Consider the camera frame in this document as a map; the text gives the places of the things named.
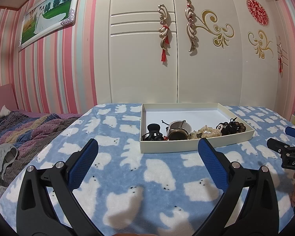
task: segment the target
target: white box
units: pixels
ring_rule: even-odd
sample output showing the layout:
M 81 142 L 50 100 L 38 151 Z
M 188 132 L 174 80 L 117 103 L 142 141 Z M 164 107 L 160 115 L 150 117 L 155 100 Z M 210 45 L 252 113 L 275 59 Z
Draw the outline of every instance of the white box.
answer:
M 186 120 L 197 131 L 203 126 L 215 128 L 219 123 L 229 122 L 231 118 L 244 123 L 246 131 L 242 133 L 210 137 L 208 141 L 213 147 L 236 144 L 252 139 L 254 129 L 245 121 L 233 114 L 219 103 L 159 103 L 142 104 L 140 126 L 140 150 L 143 154 L 175 153 L 198 150 L 199 139 L 175 141 L 142 141 L 142 135 L 148 133 L 147 125 L 157 123 L 160 132 L 165 136 L 166 123 L 176 120 Z

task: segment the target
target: pillow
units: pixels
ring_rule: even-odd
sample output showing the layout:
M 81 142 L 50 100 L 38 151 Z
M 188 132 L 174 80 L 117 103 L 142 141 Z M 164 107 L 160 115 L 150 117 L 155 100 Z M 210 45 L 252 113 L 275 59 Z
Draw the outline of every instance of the pillow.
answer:
M 9 115 L 10 114 L 10 110 L 8 108 L 6 108 L 6 105 L 4 105 L 2 108 L 1 108 L 1 111 L 0 111 L 0 119 Z

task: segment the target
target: framed wedding photo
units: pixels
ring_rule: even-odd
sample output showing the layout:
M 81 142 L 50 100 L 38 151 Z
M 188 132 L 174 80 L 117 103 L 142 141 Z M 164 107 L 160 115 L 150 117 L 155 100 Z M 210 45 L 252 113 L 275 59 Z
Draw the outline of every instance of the framed wedding photo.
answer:
M 18 50 L 73 23 L 78 0 L 40 0 L 24 14 Z

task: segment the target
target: striped wallpaper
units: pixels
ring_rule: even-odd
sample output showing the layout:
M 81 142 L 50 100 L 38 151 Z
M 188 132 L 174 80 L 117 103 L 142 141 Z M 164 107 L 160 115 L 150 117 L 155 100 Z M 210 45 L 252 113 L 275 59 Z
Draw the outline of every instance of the striped wallpaper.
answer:
M 12 83 L 20 109 L 84 113 L 97 104 L 94 75 L 96 0 L 79 0 L 75 24 L 18 52 L 24 13 L 0 9 L 0 86 Z

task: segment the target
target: blue blanket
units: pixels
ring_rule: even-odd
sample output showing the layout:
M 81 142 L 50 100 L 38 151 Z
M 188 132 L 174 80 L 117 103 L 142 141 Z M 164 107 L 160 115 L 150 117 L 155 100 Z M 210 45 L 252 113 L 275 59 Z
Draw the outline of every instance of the blue blanket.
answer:
M 245 168 L 269 167 L 277 193 L 281 230 L 293 216 L 289 199 L 293 171 L 281 168 L 281 159 L 266 147 L 266 141 L 274 137 L 295 146 L 295 138 L 284 133 L 285 127 L 292 125 L 269 109 L 227 108 L 256 132 L 249 142 L 216 150 Z M 66 161 L 94 138 L 99 144 L 99 154 L 80 188 L 73 193 L 103 234 L 191 236 L 210 214 L 222 191 L 216 188 L 196 151 L 141 154 L 140 117 L 141 104 L 98 105 L 56 137 L 30 165 L 41 169 L 60 160 Z M 16 206 L 24 171 L 0 199 L 0 212 L 13 228 L 16 227 Z M 244 189 L 229 224 L 236 220 L 246 193 Z M 68 224 L 52 189 L 49 194 L 60 221 Z

